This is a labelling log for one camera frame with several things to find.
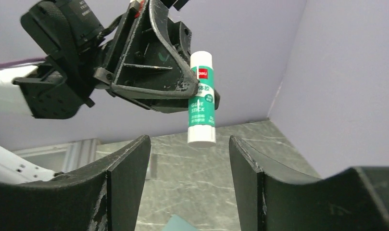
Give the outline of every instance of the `gray floor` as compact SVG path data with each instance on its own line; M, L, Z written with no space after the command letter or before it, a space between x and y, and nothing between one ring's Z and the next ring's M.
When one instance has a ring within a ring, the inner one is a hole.
M218 128L217 145L211 149L188 147L186 133L154 137L157 176L145 183L136 231L160 231L173 214L203 231L240 230L228 154L230 135L284 165L318 177L270 121ZM98 155L127 143L100 145Z

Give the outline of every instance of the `wall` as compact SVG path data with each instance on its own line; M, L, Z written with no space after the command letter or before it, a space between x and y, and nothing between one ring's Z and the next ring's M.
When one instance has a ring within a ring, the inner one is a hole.
M36 0L0 0L0 62L40 56L19 17ZM104 25L127 9L125 0L87 0ZM306 0L191 0L175 21L193 32L192 51L213 54L216 88L222 95L217 125L267 116L297 31ZM10 150L73 140L130 140L187 130L187 113L147 112L106 92L92 94L96 106L65 121L35 120L0 112L0 144Z
M389 0L309 0L270 117L323 177L389 165Z

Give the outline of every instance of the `white cap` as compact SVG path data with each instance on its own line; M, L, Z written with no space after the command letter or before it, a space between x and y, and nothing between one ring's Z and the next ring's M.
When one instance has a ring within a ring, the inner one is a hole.
M190 56L190 68L195 66L208 66L213 68L213 56L206 51L197 51Z
M215 146L215 127L194 125L188 128L187 144L194 148L211 148Z

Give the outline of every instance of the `red component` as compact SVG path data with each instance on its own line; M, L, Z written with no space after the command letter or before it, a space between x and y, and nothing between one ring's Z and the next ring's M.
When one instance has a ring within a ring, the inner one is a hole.
M206 68L199 68L199 78L208 79L208 69L206 69Z
M145 0L143 0L143 1L140 2L139 11L135 14L135 18L139 17L140 12L142 11L143 4L144 4L144 3L145 3Z

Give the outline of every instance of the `robotic arm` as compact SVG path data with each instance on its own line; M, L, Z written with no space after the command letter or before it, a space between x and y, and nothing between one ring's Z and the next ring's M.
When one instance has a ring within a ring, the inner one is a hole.
M171 7L180 10L187 2L132 0L107 28L84 0L38 2L21 17L21 25L47 54L46 61L0 71L0 111L68 119L82 105L94 105L90 99L94 89L147 110L186 111L199 84L189 67L191 31L168 14ZM115 29L114 38L104 42ZM216 109L219 101L215 91ZM17 171L21 166L38 173ZM2 147L0 173L10 183L56 175Z

